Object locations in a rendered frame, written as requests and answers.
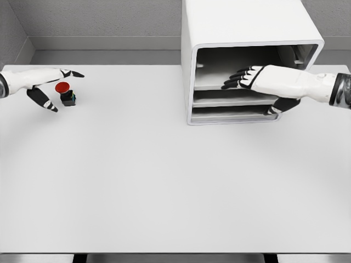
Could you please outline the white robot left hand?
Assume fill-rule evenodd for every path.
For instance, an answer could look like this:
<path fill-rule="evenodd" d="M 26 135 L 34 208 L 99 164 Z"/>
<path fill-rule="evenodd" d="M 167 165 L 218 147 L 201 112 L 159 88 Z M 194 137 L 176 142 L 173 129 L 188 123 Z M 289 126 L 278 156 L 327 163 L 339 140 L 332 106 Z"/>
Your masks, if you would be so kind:
<path fill-rule="evenodd" d="M 18 82 L 12 86 L 12 91 L 17 92 L 20 89 L 26 89 L 27 96 L 36 104 L 53 112 L 58 112 L 58 109 L 38 86 L 69 76 L 84 78 L 84 75 L 79 72 L 60 68 L 37 68 L 18 72 L 18 74 L 19 76 L 16 78 Z"/>

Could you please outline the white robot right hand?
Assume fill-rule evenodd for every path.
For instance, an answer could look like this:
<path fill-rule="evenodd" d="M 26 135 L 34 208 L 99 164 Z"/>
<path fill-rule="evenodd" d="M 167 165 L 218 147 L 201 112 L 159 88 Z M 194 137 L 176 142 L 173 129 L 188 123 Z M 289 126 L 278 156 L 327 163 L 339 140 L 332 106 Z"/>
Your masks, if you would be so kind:
<path fill-rule="evenodd" d="M 301 70 L 288 67 L 248 66 L 231 75 L 221 89 L 242 88 L 277 96 L 278 99 L 264 114 L 279 115 L 299 105 L 304 96 L 304 88 L 298 78 L 303 74 Z"/>

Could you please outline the white tabletop storage cabinet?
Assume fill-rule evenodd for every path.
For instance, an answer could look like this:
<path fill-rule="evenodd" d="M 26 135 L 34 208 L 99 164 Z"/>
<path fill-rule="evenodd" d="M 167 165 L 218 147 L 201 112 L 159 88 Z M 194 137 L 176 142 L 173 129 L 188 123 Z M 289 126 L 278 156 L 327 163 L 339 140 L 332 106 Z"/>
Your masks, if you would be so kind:
<path fill-rule="evenodd" d="M 182 0 L 181 66 L 188 123 L 240 123 L 192 122 L 194 92 L 222 90 L 231 75 L 252 65 L 308 70 L 324 45 L 301 0 Z"/>

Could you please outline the grey cabinet drawer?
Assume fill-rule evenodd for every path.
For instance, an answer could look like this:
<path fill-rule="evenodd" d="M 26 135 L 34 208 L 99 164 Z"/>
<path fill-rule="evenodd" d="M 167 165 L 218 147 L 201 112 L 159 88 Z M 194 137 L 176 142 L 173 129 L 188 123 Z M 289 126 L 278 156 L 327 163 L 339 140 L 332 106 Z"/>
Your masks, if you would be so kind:
<path fill-rule="evenodd" d="M 204 122 L 259 122 L 274 121 L 279 114 L 266 114 L 269 105 L 199 107 L 193 108 L 191 121 Z"/>
<path fill-rule="evenodd" d="M 193 107 L 271 105 L 277 99 L 277 96 L 247 89 L 204 90 L 194 92 Z"/>

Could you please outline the red button black load switch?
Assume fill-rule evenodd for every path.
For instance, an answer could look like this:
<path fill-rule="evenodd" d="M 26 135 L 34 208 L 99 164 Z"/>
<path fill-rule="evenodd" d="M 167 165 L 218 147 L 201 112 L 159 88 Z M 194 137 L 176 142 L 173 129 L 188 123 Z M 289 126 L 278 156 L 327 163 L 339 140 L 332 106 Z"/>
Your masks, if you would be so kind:
<path fill-rule="evenodd" d="M 70 89 L 68 82 L 59 82 L 55 85 L 55 91 L 60 94 L 61 102 L 64 106 L 75 106 L 76 96 Z"/>

